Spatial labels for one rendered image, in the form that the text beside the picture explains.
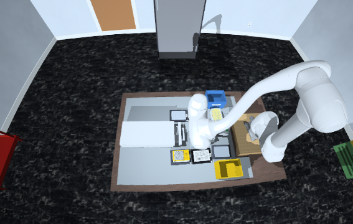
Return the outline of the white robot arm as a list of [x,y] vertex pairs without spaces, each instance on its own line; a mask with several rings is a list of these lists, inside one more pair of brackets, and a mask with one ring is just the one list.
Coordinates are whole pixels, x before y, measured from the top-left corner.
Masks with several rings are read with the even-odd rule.
[[215,136],[231,127],[261,95],[295,89],[300,97],[296,113],[278,130],[276,113],[265,111],[244,125],[251,141],[259,139],[263,157],[278,162],[287,144],[310,128],[321,133],[342,129],[348,122],[346,103],[330,81],[331,66],[324,60],[310,60],[285,68],[254,84],[221,120],[207,117],[208,101],[195,94],[189,101],[189,136],[196,149],[207,149]]

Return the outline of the yellow bin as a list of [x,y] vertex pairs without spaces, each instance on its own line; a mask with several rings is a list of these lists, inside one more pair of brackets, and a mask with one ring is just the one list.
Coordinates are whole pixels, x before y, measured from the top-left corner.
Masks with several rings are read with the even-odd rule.
[[234,160],[235,159],[228,159],[220,160],[221,162],[214,162],[216,179],[243,176],[240,159],[236,159],[235,161]]

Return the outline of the light grey bench mat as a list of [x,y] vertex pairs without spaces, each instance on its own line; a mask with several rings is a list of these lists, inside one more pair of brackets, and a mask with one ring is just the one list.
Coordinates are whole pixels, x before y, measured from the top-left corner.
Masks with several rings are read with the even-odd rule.
[[[123,121],[170,121],[169,110],[187,110],[192,96],[127,98]],[[216,179],[214,162],[224,159],[212,159],[202,164],[171,165],[170,150],[196,149],[189,137],[189,122],[181,122],[185,141],[174,147],[122,147],[118,165],[117,185],[169,185],[218,182],[253,177],[249,157],[235,157],[230,128],[228,135],[215,136],[211,145],[229,144],[232,158],[239,159],[243,176]]]

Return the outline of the blue open-top bin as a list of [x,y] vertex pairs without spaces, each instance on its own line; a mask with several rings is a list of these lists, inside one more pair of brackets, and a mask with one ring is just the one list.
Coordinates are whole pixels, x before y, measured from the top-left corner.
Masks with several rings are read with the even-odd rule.
[[[206,90],[205,92],[207,101],[208,101],[208,109],[211,108],[224,108],[227,103],[224,90]],[[226,101],[226,102],[218,102],[218,101]]]

